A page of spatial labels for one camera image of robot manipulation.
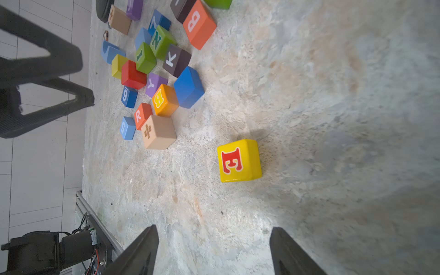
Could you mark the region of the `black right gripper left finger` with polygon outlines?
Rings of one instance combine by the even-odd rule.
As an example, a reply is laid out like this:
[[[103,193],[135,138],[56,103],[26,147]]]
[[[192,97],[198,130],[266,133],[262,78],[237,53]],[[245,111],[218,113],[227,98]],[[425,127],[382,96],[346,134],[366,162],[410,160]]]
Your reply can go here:
[[[156,225],[146,228],[103,272],[103,275],[152,275],[158,253]]]

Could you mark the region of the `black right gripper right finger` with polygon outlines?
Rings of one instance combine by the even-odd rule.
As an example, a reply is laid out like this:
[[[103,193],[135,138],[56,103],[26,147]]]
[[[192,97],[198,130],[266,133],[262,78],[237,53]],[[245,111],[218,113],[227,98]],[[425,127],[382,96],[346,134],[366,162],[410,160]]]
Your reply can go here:
[[[269,244],[275,275],[327,274],[283,228],[272,229]]]

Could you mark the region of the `yellow E block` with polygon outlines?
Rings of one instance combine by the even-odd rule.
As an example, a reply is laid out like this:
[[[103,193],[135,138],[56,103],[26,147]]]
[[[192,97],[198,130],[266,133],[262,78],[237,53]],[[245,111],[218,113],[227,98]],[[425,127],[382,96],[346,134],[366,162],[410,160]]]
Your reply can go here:
[[[262,177],[259,146],[255,140],[242,139],[217,147],[222,183],[252,181]]]

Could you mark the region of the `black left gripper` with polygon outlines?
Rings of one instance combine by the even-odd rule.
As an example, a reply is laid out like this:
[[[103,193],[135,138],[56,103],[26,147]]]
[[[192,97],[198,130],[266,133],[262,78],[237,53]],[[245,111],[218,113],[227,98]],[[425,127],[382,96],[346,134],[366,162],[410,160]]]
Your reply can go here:
[[[1,89],[1,137],[16,138],[23,129],[19,118],[22,116],[21,95],[18,87]]]

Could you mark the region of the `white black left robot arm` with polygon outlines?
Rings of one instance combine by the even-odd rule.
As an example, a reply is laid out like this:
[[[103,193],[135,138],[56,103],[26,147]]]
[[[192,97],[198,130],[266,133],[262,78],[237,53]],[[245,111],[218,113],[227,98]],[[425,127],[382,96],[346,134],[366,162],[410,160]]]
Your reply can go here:
[[[75,84],[63,91],[76,99],[24,115],[19,109],[18,89],[1,89],[1,137],[17,137],[94,104],[93,92],[88,88]],[[95,247],[89,231],[66,233],[64,238],[60,238],[59,231],[34,231],[12,238],[1,250],[8,252],[6,275],[58,275],[89,259]]]

